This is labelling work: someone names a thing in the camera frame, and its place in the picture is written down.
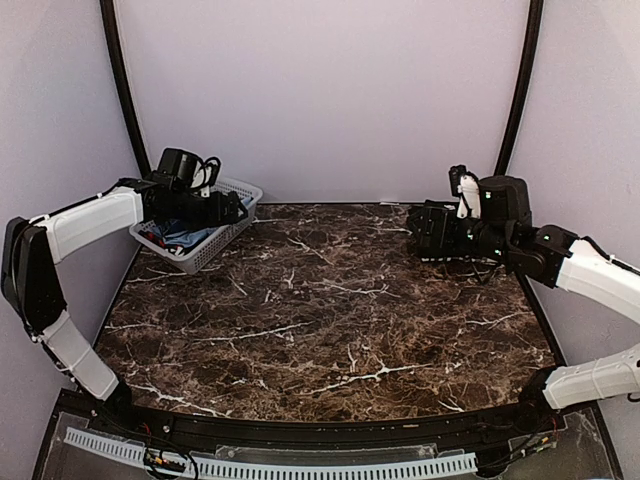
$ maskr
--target lavender wall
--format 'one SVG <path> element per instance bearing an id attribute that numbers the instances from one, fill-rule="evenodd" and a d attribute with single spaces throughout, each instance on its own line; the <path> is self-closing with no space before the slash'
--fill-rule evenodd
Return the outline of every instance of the lavender wall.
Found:
<path id="1" fill-rule="evenodd" d="M 640 265 L 640 3 L 545 2 L 510 173 L 526 178 L 537 224 L 593 236 Z M 572 364 L 640 343 L 640 326 L 589 300 L 537 289 Z M 602 402 L 625 478 L 640 478 L 640 408 Z"/>
<path id="2" fill-rule="evenodd" d="M 0 225 L 136 175 L 97 1 L 0 2 Z M 92 339 L 134 251 L 116 234 L 65 261 L 76 324 Z M 0 301 L 0 476 L 31 478 L 64 376 Z"/>
<path id="3" fill-rule="evenodd" d="M 489 174 L 528 0 L 118 1 L 150 158 L 218 155 L 267 201 L 447 198 Z"/>

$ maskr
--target blue cloth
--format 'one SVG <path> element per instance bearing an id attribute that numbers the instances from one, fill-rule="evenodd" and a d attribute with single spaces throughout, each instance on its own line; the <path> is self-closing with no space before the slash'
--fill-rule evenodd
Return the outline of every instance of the blue cloth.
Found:
<path id="1" fill-rule="evenodd" d="M 246 207 L 251 203 L 251 200 L 253 200 L 252 197 L 246 197 L 242 199 L 242 203 Z M 202 230 L 191 232 L 187 230 L 181 220 L 169 220 L 161 225 L 150 227 L 148 231 L 161 239 L 166 246 L 165 248 L 182 247 L 188 250 L 212 235 L 218 228 L 221 227 L 203 228 Z"/>

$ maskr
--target curved black pole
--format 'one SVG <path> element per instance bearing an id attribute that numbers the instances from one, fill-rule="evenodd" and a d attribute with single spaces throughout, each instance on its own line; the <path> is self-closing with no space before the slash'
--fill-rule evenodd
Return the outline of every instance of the curved black pole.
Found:
<path id="1" fill-rule="evenodd" d="M 129 140 L 133 148 L 133 154 L 138 163 L 138 169 L 141 176 L 146 176 L 151 172 L 151 165 L 147 157 L 147 151 L 142 141 L 142 133 L 138 124 L 138 117 L 133 106 L 133 97 L 127 80 L 127 71 L 124 66 L 124 58 L 122 56 L 122 47 L 120 46 L 120 36 L 118 35 L 118 23 L 116 20 L 116 11 L 113 0 L 100 0 L 100 10 L 102 11 L 102 23 L 104 25 L 104 34 L 107 40 L 107 48 L 109 50 L 109 58 L 111 59 L 111 69 L 113 70 L 113 78 L 116 82 L 118 97 L 120 98 L 120 107 L 124 116 L 124 123 L 129 132 Z"/>
<path id="2" fill-rule="evenodd" d="M 520 69 L 518 70 L 518 80 L 516 81 L 516 89 L 513 92 L 513 101 L 511 103 L 511 111 L 509 112 L 509 120 L 507 128 L 504 132 L 502 147 L 498 155 L 498 162 L 494 175 L 504 175 L 509 167 L 509 160 L 513 153 L 513 147 L 518 136 L 518 128 L 522 119 L 524 104 L 527 99 L 527 91 L 529 90 L 529 81 L 531 80 L 531 72 L 533 71 L 533 60 L 536 56 L 536 47 L 538 45 L 538 35 L 540 34 L 540 23 L 542 22 L 542 6 L 544 0 L 531 0 L 529 4 L 529 18 L 527 20 L 527 32 L 524 38 L 524 46 L 522 48 L 522 58 L 520 59 Z"/>

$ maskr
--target black metal frame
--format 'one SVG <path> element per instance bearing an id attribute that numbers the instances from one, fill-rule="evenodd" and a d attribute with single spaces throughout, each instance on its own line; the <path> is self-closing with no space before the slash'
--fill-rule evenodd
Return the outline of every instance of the black metal frame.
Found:
<path id="1" fill-rule="evenodd" d="M 47 455 L 58 419 L 62 412 L 88 420 L 88 427 L 123 436 L 112 421 L 107 421 L 98 402 L 88 395 L 63 389 L 54 407 L 45 432 L 33 473 L 33 480 L 41 480 Z M 616 479 L 622 479 L 622 470 L 613 453 L 613 445 L 597 403 L 570 407 L 563 414 L 591 410 L 605 444 L 609 463 Z M 135 417 L 145 422 L 156 437 L 178 444 L 185 449 L 214 453 L 220 446 L 296 449 L 296 450 L 352 450 L 437 444 L 439 451 L 463 448 L 473 451 L 482 463 L 502 457 L 509 452 L 509 440 L 522 435 L 521 431 L 479 430 L 479 423 L 508 422 L 518 415 L 518 405 L 505 405 L 486 410 L 423 417 L 407 420 L 360 423 L 285 423 L 231 420 L 187 415 L 145 407 L 135 407 Z M 565 427 L 562 416 L 558 428 Z M 164 433 L 169 426 L 169 433 Z M 552 429 L 549 423 L 543 430 Z M 127 438 L 146 441 L 139 436 L 124 434 Z M 151 446 L 163 444 L 151 442 Z"/>
<path id="2" fill-rule="evenodd" d="M 507 127 L 504 132 L 496 168 L 493 172 L 494 175 L 504 175 L 507 173 L 513 147 L 516 143 L 520 120 L 522 119 L 522 112 L 524 111 L 524 104 L 529 90 L 529 81 L 531 80 L 531 73 L 533 72 L 533 60 L 536 56 L 536 47 L 538 45 L 543 5 L 544 0 L 531 0 L 529 4 L 529 18 L 527 19 L 527 31 L 524 37 L 524 46 L 522 47 L 518 79 L 516 80 L 516 88 L 513 92 L 513 101 L 511 102 L 511 111 L 509 112 L 509 119 L 507 120 Z"/>
<path id="3" fill-rule="evenodd" d="M 515 145 L 533 69 L 533 61 L 542 20 L 543 3 L 543 0 L 531 0 L 530 2 L 518 78 L 505 129 L 505 136 L 495 168 L 495 175 L 504 175 L 506 173 Z M 144 176 L 151 171 L 151 166 L 144 148 L 144 142 L 127 80 L 113 0 L 100 0 L 100 6 L 109 56 L 123 116 L 140 173 Z M 134 256 L 129 270 L 133 266 L 139 253 L 140 250 L 138 250 Z M 565 365 L 566 362 L 557 339 L 553 335 L 549 321 L 528 279 L 523 276 L 517 276 L 517 278 L 549 343 L 556 364 Z M 125 281 L 126 276 L 123 278 L 118 292 L 123 288 Z M 116 298 L 117 294 L 105 316 L 105 321 L 98 334 L 98 339 L 115 305 Z M 87 395 L 64 389 L 61 391 L 45 433 L 34 471 L 34 479 L 39 478 L 38 475 L 44 467 L 48 446 L 61 412 L 86 417 L 90 420 L 91 428 L 116 434 L 122 433 L 118 432 L 118 429 L 114 428 L 112 424 L 102 420 L 100 416 L 93 417 L 92 413 L 95 412 L 96 408 L 98 408 L 96 401 Z M 592 409 L 596 418 L 597 426 L 605 443 L 612 469 L 616 477 L 622 479 L 622 470 L 598 404 L 596 402 L 590 402 L 580 407 L 566 409 L 563 413 L 588 408 Z M 160 434 L 162 437 L 181 446 L 193 448 L 198 451 L 215 451 L 218 444 L 262 446 L 269 448 L 293 447 L 296 449 L 337 450 L 436 443 L 441 450 L 448 448 L 466 448 L 468 451 L 475 451 L 481 459 L 490 459 L 496 455 L 503 455 L 508 451 L 509 439 L 519 436 L 520 432 L 515 430 L 494 430 L 480 433 L 471 431 L 470 426 L 481 421 L 486 422 L 489 420 L 490 422 L 500 422 L 513 418 L 517 415 L 517 409 L 518 405 L 513 404 L 475 412 L 409 420 L 365 423 L 296 424 L 216 419 L 135 407 L 136 414 L 140 420 L 145 421 L 154 433 L 162 432 L 163 426 L 170 425 L 170 433 Z"/>
<path id="4" fill-rule="evenodd" d="M 118 35 L 118 21 L 116 19 L 115 6 L 113 0 L 100 0 L 100 10 L 102 11 L 102 23 L 104 25 L 104 35 L 107 41 L 107 49 L 109 50 L 109 59 L 111 60 L 111 69 L 113 70 L 113 79 L 116 83 L 118 98 L 120 99 L 120 108 L 124 123 L 127 126 L 129 140 L 133 148 L 133 154 L 138 163 L 140 175 L 145 177 L 151 173 L 151 164 L 147 151 L 144 148 L 142 132 L 136 115 L 136 109 L 133 105 L 133 97 L 127 79 L 127 70 L 124 65 L 124 57 L 122 56 L 122 47 L 120 46 L 120 36 Z"/>

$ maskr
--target brown marble surface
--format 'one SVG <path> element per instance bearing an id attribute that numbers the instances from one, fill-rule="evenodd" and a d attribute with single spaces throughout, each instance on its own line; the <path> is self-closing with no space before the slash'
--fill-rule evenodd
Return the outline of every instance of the brown marble surface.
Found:
<path id="1" fill-rule="evenodd" d="M 197 275 L 142 251 L 97 350 L 136 403 L 362 421 L 515 402 L 553 359 L 513 276 L 407 253 L 406 208 L 259 206 Z M 487 266 L 479 266 L 486 271 Z"/>

